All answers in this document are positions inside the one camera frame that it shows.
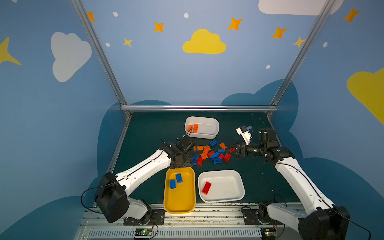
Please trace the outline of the orange 2x4 lego brick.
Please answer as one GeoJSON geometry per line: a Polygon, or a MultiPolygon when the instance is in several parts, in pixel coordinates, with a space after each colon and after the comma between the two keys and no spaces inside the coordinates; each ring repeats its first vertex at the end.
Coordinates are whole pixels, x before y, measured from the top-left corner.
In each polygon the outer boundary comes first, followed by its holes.
{"type": "Polygon", "coordinates": [[[198,132],[198,128],[199,128],[199,125],[198,124],[194,124],[193,128],[192,128],[192,132],[193,133],[197,133],[198,132]]]}

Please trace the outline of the red cube brick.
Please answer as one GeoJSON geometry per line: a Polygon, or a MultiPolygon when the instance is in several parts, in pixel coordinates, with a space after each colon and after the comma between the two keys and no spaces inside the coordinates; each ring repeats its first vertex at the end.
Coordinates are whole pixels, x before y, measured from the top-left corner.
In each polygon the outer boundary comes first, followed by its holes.
{"type": "Polygon", "coordinates": [[[198,158],[197,159],[197,166],[201,166],[203,164],[203,159],[202,158],[198,158]]]}

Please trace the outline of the blue 2x3 lego brick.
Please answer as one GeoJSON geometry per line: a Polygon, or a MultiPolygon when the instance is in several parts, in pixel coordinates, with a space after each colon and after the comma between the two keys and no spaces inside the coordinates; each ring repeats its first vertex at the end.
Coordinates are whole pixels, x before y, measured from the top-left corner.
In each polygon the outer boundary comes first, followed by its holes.
{"type": "Polygon", "coordinates": [[[177,181],[178,184],[183,182],[183,178],[182,178],[181,174],[176,174],[176,181],[177,181]]]}

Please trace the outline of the red 2x4 lego brick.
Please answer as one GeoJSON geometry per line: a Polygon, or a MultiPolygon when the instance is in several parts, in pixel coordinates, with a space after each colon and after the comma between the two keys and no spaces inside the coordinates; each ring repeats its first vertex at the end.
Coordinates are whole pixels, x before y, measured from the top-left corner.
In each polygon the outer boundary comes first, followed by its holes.
{"type": "Polygon", "coordinates": [[[210,182],[206,182],[204,187],[203,187],[202,193],[207,195],[209,193],[211,186],[212,186],[212,184],[210,182]]]}

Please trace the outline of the blue 2x4 brick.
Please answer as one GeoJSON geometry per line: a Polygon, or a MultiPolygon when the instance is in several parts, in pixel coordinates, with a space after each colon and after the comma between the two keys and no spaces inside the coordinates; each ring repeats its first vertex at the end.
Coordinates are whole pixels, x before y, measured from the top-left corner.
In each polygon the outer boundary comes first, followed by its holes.
{"type": "Polygon", "coordinates": [[[196,166],[198,162],[198,155],[193,155],[193,165],[196,166]]]}

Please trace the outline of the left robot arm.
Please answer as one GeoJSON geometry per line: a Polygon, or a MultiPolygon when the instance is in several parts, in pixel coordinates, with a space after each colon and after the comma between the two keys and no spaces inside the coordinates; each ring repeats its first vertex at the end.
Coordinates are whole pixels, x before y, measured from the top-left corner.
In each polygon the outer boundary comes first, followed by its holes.
{"type": "Polygon", "coordinates": [[[128,170],[115,175],[110,172],[103,175],[94,199],[106,220],[114,223],[122,217],[128,217],[143,223],[149,221],[152,208],[144,200],[130,198],[131,193],[163,169],[191,167],[190,151],[194,146],[193,140],[184,135],[175,144],[165,142],[151,156],[128,170]]]}

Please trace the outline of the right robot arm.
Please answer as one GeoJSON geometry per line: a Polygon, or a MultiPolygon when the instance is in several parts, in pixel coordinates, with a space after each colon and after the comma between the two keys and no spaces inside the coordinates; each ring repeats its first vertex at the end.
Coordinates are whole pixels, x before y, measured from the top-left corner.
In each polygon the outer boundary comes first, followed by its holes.
{"type": "Polygon", "coordinates": [[[285,178],[298,196],[302,211],[294,211],[285,203],[261,204],[258,221],[268,224],[280,222],[298,232],[303,240],[344,240],[350,213],[336,206],[307,176],[294,154],[280,146],[274,129],[260,129],[260,143],[252,144],[251,127],[237,128],[244,142],[235,145],[234,156],[264,157],[285,178]]]}

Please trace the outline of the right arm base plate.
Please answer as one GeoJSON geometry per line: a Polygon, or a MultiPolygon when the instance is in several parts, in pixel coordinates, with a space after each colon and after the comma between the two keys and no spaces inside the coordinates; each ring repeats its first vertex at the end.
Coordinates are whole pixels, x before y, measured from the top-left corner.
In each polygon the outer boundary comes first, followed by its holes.
{"type": "Polygon", "coordinates": [[[266,208],[242,207],[241,212],[245,225],[283,225],[281,222],[271,219],[266,208]]]}

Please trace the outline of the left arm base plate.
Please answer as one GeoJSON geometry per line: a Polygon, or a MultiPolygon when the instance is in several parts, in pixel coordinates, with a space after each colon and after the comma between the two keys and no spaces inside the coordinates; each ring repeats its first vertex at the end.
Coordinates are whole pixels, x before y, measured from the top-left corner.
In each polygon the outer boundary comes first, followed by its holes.
{"type": "Polygon", "coordinates": [[[151,210],[147,212],[140,220],[134,218],[125,217],[124,226],[146,226],[156,224],[157,226],[163,226],[165,220],[165,210],[151,210]]]}

